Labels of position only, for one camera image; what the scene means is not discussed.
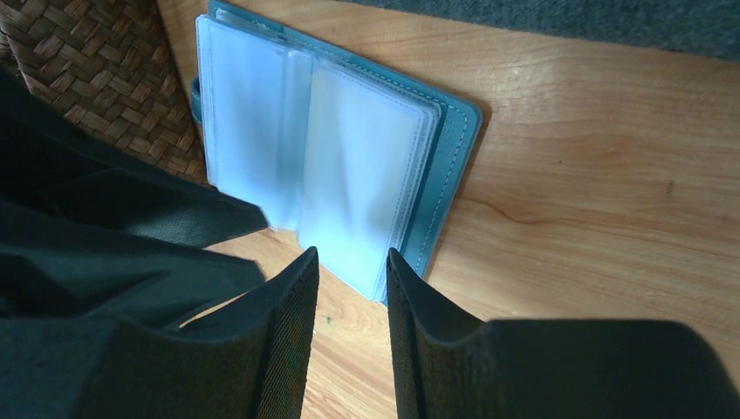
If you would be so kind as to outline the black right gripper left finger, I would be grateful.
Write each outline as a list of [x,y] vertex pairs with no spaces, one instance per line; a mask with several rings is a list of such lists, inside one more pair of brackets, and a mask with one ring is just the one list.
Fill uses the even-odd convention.
[[298,418],[319,254],[182,323],[118,313],[1,322],[4,418]]

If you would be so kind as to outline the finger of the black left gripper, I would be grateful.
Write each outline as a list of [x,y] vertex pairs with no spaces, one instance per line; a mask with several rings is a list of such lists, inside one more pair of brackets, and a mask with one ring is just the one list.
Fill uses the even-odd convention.
[[1,318],[123,318],[157,329],[265,281],[257,264],[1,203]]
[[67,221],[208,247],[266,228],[255,205],[100,141],[1,74],[1,198]]

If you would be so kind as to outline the teal leather card holder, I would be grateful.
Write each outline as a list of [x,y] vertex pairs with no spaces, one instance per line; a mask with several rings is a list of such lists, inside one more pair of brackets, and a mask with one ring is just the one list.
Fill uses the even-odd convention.
[[424,276],[481,108],[224,1],[195,29],[209,182],[368,300],[387,298],[390,249]]

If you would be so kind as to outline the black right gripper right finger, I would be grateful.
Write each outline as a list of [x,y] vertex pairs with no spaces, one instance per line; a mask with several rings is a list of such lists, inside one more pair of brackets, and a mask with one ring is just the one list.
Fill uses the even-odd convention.
[[491,319],[387,256],[401,418],[736,418],[739,394],[695,331],[653,319]]

